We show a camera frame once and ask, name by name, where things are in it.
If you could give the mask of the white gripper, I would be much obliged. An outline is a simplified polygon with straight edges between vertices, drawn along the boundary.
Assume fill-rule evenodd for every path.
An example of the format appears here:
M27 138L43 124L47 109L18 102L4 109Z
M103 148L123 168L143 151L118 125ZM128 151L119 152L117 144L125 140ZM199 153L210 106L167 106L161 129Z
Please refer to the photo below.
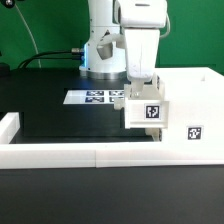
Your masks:
M112 43L125 49L127 78L131 82L131 97L138 98L144 82L151 81L160 39L158 29L124 28L122 34L104 35L97 44L97 52L102 60L113 56Z

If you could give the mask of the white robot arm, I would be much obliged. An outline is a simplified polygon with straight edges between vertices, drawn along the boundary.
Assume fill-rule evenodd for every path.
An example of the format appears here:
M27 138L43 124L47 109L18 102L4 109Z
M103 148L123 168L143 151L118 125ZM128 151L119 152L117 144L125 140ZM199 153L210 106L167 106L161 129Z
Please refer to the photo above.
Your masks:
M159 40L170 21L167 0L87 0L90 37L80 72L96 79L127 74L130 96L152 80Z

